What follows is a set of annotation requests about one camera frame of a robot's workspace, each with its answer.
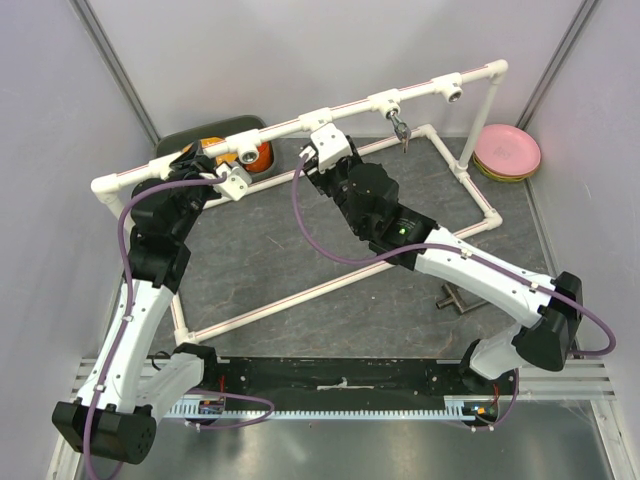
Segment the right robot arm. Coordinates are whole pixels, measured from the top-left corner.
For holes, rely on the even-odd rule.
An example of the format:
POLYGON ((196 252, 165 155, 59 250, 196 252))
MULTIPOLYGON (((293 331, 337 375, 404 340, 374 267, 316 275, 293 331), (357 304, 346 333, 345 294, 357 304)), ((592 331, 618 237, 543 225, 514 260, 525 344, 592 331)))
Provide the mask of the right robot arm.
POLYGON ((431 275, 497 306, 514 325, 471 343, 458 366, 467 392, 483 392, 504 374, 532 365, 561 371, 581 322, 581 281, 522 270, 459 239, 399 201, 399 185, 379 164, 364 162, 341 131, 315 132, 296 168, 333 200, 353 234, 386 261, 431 275))

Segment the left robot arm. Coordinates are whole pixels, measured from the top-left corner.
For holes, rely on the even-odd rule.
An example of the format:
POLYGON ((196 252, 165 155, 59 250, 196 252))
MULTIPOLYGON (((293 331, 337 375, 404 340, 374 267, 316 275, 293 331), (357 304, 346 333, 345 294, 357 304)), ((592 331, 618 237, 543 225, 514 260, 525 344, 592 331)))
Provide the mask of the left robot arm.
POLYGON ((192 143, 171 162, 166 178, 140 182, 117 227, 124 284, 111 327, 92 372, 71 402, 59 402, 52 423, 85 457, 139 464, 157 426, 190 389, 208 393, 219 369, 203 347, 179 348, 144 381, 142 369, 160 320, 184 276, 191 252, 185 241, 216 186, 228 180, 215 160, 192 143))

